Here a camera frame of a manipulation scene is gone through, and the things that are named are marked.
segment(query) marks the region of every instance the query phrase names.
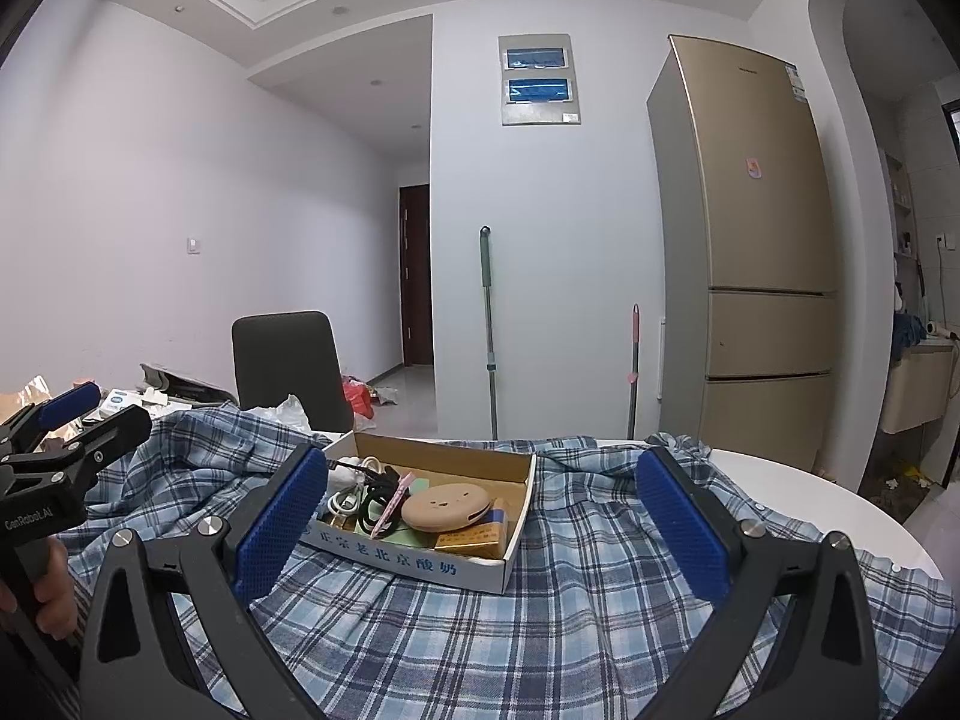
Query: plaid cloth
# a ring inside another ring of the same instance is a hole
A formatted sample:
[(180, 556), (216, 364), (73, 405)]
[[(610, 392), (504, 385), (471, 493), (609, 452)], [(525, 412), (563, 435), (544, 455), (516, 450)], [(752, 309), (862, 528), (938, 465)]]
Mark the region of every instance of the plaid cloth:
[[(709, 464), (707, 447), (658, 435), (699, 485), (737, 518), (817, 539), (809, 524), (755, 504)], [(90, 519), (64, 533), (70, 566), (92, 590), (110, 536), (187, 533), (228, 517), (304, 436), (232, 406), (167, 416), (136, 454), (101, 472)], [(712, 611), (690, 595), (637, 501), (635, 449), (591, 439), (503, 442), (536, 451), (534, 502), (503, 596), (395, 576), (298, 545), (274, 591), (251, 611), (331, 718), (634, 718), (677, 666)], [(920, 570), (857, 553), (874, 618), (891, 717), (933, 666), (957, 624), (949, 587)], [(215, 698), (240, 709), (189, 600), (178, 609)], [(771, 605), (720, 710), (742, 703), (785, 606)]]

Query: gold refrigerator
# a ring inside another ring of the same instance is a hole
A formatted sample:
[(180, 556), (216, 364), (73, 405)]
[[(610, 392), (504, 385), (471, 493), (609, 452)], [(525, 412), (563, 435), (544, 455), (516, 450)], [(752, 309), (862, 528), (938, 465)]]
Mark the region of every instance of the gold refrigerator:
[(691, 37), (647, 101), (664, 217), (661, 429), (810, 470), (832, 403), (836, 255), (797, 69)]

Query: tiled wall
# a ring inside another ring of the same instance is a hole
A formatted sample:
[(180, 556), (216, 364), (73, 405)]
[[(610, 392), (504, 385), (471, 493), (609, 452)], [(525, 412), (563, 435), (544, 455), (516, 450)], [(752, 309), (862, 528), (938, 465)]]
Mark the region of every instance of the tiled wall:
[[(944, 81), (918, 87), (901, 100), (896, 110), (899, 139), (913, 190), (930, 319), (935, 322), (944, 320), (936, 236), (941, 232), (953, 233), (960, 241), (960, 164), (942, 108), (949, 102), (943, 98), (944, 90), (955, 84)], [(940, 251), (940, 255), (947, 324), (960, 328), (960, 245), (954, 251)]]

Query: wooden door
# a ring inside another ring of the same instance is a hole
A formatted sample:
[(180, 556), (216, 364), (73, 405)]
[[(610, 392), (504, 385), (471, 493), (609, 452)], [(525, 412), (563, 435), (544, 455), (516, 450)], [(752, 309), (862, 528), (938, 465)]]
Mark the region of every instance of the wooden door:
[(400, 190), (400, 314), (403, 365), (433, 365), (428, 185)]

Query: cardboard box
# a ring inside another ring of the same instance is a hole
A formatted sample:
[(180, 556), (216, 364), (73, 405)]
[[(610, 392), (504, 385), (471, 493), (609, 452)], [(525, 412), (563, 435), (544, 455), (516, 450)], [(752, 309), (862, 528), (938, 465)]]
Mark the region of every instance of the cardboard box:
[(461, 557), (374, 541), (317, 519), (311, 521), (300, 541), (414, 579), (491, 593), (507, 589), (533, 495), (536, 455), (465, 449), (366, 433), (347, 433), (325, 447), (323, 454), (333, 460), (373, 455), (384, 466), (393, 466), (400, 476), (413, 471), (416, 476), (429, 479), (432, 487), (452, 482), (480, 485), (491, 498), (503, 498), (506, 502), (507, 551), (503, 560)]

